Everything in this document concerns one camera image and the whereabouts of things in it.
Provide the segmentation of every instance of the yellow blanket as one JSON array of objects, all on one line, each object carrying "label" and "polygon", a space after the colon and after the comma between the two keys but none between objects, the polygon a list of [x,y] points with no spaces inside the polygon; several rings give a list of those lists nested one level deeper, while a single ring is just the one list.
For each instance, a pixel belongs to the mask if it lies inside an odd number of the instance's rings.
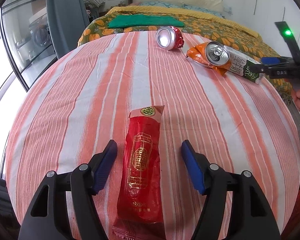
[{"label": "yellow blanket", "polygon": [[234,28],[236,30],[248,33],[249,35],[262,39],[259,33],[242,26],[234,21],[222,19],[220,17],[217,17],[215,15],[204,13],[204,12],[198,12],[194,10],[189,9],[182,9],[182,8],[166,8],[166,7],[159,7],[159,6],[124,6],[124,7],[113,7],[108,13],[114,13],[114,12],[140,12],[140,13],[167,13],[167,14],[183,14],[190,17],[195,17],[198,19],[205,19],[205,20],[211,20],[214,22],[222,23],[226,26],[229,26],[231,28]]}]

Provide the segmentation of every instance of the blue gripper pad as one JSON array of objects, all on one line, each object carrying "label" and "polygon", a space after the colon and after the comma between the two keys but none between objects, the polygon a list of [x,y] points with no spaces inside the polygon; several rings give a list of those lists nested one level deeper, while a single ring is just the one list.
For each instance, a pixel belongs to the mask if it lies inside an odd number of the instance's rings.
[{"label": "blue gripper pad", "polygon": [[278,64],[280,60],[277,57],[262,57],[261,63],[264,65]]},{"label": "blue gripper pad", "polygon": [[186,164],[188,174],[191,178],[194,188],[198,190],[201,195],[203,195],[206,190],[204,187],[203,174],[193,156],[192,150],[188,147],[188,144],[185,141],[181,145],[181,155]]},{"label": "blue gripper pad", "polygon": [[111,168],[117,157],[117,151],[117,144],[115,141],[112,141],[106,152],[99,153],[104,155],[102,161],[99,164],[99,167],[94,173],[93,189],[95,190],[96,194],[98,194],[99,191],[103,190],[103,188],[105,187]]}]

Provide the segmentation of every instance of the curtain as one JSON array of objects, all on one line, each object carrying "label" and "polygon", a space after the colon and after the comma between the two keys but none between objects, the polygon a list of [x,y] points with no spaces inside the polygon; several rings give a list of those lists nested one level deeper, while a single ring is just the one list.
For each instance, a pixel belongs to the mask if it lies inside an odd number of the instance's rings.
[{"label": "curtain", "polygon": [[46,0],[52,44],[58,59],[77,47],[89,19],[83,0]]}]

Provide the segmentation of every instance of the wall outlet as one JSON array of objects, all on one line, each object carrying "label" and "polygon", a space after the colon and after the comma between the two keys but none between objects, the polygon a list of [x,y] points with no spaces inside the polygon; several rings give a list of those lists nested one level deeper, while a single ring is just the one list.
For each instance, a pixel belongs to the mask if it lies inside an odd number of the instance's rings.
[{"label": "wall outlet", "polygon": [[228,14],[232,14],[232,8],[229,6],[224,7],[223,9],[225,12],[227,12]]}]

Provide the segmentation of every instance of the red and white stripes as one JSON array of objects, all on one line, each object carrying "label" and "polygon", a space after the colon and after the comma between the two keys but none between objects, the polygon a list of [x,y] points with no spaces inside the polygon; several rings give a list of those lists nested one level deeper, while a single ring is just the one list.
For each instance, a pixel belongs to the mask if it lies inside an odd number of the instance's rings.
[{"label": "red and white stripes", "polygon": [[[186,48],[206,41],[183,35]],[[129,112],[153,104],[165,105],[159,152],[167,240],[190,239],[204,203],[180,155],[185,139],[226,171],[251,170],[283,230],[298,192],[300,146],[277,92],[265,79],[256,85],[232,73],[222,77],[189,63],[181,50],[162,50],[155,32],[89,42],[56,62],[29,91],[7,146],[7,185],[18,220],[47,171],[72,171],[114,139],[118,157],[94,202],[109,239],[117,239],[111,227]],[[67,202],[79,238],[69,194]],[[230,212],[228,195],[220,239]]]}]

